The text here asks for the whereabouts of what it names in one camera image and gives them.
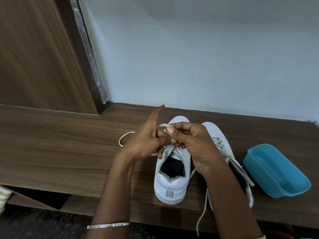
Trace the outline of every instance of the shoe tongue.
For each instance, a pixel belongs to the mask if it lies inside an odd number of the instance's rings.
[[[179,157],[178,157],[174,152],[172,152],[172,153],[169,155],[169,157],[174,158],[174,159],[177,159],[177,160],[180,161]]]

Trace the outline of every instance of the white wall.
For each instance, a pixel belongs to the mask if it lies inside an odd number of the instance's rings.
[[[319,120],[319,0],[80,0],[109,100]]]

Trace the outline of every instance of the person's left hand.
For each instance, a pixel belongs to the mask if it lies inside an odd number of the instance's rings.
[[[165,106],[161,105],[152,112],[146,122],[125,143],[122,148],[123,153],[137,160],[157,152],[157,157],[161,159],[164,146],[176,143],[176,140],[166,132],[156,129],[157,118],[164,108]]]

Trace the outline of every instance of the wooden door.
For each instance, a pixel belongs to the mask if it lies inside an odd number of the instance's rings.
[[[74,16],[67,23],[72,27],[64,22],[65,12],[73,14],[68,1],[60,0],[63,17],[56,0],[0,0],[0,104],[103,110]]]

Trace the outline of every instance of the wooden table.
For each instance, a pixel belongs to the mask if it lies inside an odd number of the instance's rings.
[[[0,106],[0,184],[67,193],[71,200],[82,203],[90,200],[90,212],[85,214],[93,214],[120,148],[118,139],[137,130],[152,110],[150,106],[110,103],[104,113],[95,116]],[[191,122],[215,123],[239,162],[253,146],[275,146],[309,178],[312,188],[300,196],[272,199],[256,185],[252,189],[255,217],[319,228],[319,128],[314,123],[175,108],[166,108],[158,123],[178,115]],[[156,158],[149,157],[135,166],[131,221],[195,230],[204,208],[204,180],[195,173],[185,199],[168,206],[154,194],[155,165]],[[12,201],[28,204],[20,197]],[[76,209],[66,210],[77,213]],[[200,230],[216,232],[211,210],[202,219]]]

